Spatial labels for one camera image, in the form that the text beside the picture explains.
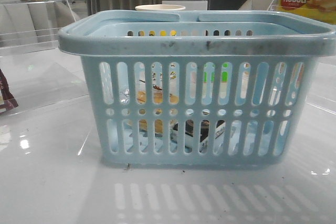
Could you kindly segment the bread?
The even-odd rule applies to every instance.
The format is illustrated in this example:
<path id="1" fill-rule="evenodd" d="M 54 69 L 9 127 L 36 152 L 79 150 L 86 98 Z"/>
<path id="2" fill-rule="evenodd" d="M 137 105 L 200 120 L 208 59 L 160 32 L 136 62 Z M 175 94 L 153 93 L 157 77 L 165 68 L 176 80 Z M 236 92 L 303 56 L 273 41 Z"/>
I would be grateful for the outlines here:
<path id="1" fill-rule="evenodd" d="M 135 81 L 133 87 L 135 91 L 132 93 L 130 84 L 127 79 L 122 79 L 121 88 L 119 89 L 119 100 L 121 104 L 130 105 L 131 102 L 142 107 L 136 110 L 137 117 L 131 117 L 131 109 L 122 110 L 122 114 L 128 118 L 122 121 L 123 137 L 130 143 L 134 142 L 135 137 L 138 137 L 139 143 L 144 145 L 148 141 L 148 127 L 151 125 L 148 116 L 162 116 L 164 113 L 175 115 L 176 109 L 165 110 L 164 105 L 178 104 L 179 97 L 177 96 L 176 88 L 176 72 L 170 71 L 167 89 L 163 89 L 163 77 L 161 70 L 152 70 L 149 84 L 151 87 L 146 87 L 145 71 L 139 70 L 135 73 Z"/>

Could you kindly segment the black white tissue pack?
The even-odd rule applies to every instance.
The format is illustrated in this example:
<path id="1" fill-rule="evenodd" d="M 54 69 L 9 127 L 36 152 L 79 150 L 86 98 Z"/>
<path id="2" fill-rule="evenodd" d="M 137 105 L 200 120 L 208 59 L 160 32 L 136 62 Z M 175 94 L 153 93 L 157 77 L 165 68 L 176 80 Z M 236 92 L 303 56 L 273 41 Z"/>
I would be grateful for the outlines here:
<path id="1" fill-rule="evenodd" d="M 195 136 L 198 136 L 198 144 L 196 147 L 199 152 L 203 152 L 207 149 L 208 139 L 210 134 L 210 122 L 209 120 L 202 120 L 199 124 L 199 129 L 195 127 L 193 120 L 186 120 L 184 126 L 184 147 L 186 152 L 190 152 L 194 148 Z M 218 120 L 214 131 L 215 139 L 219 138 L 225 132 L 225 121 Z M 173 143 L 179 142 L 179 124 L 176 123 L 171 129 L 171 141 Z"/>

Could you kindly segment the light blue plastic basket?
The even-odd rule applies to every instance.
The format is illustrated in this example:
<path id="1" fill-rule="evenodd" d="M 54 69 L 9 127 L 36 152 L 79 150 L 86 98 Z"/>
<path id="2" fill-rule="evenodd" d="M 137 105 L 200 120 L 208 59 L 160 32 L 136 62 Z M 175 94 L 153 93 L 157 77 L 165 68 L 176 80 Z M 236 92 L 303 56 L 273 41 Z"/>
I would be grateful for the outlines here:
<path id="1" fill-rule="evenodd" d="M 167 36 L 160 36 L 165 30 Z M 170 31 L 176 30 L 176 36 Z M 144 31 L 145 36 L 138 36 Z M 107 10 L 59 30 L 59 48 L 78 55 L 105 159 L 121 164 L 265 166 L 279 163 L 297 128 L 320 57 L 335 55 L 335 26 L 284 12 Z M 123 137 L 119 89 L 161 70 L 163 89 L 176 72 L 177 113 L 149 115 L 149 136 Z M 207 149 L 186 152 L 184 126 L 209 120 Z M 225 132 L 215 139 L 218 120 Z M 179 142 L 171 129 L 179 124 Z"/>

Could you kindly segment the clear acrylic display shelf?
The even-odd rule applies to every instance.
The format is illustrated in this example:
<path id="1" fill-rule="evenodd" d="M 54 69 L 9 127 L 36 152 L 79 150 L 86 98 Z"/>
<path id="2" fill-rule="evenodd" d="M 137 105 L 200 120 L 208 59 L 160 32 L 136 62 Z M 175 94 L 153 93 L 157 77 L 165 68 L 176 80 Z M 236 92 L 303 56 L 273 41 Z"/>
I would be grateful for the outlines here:
<path id="1" fill-rule="evenodd" d="M 15 115 L 86 94 L 79 58 L 58 48 L 58 32 L 78 21 L 69 0 L 1 0 L 1 70 L 18 107 Z"/>

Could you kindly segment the red nut snack packet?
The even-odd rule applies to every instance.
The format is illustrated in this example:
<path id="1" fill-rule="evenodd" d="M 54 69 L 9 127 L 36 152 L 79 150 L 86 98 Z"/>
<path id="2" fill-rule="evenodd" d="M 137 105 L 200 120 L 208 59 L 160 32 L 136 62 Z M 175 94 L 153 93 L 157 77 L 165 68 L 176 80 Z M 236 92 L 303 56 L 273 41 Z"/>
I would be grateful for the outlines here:
<path id="1" fill-rule="evenodd" d="M 18 103 L 9 90 L 9 85 L 2 70 L 1 73 L 1 113 L 18 107 Z"/>

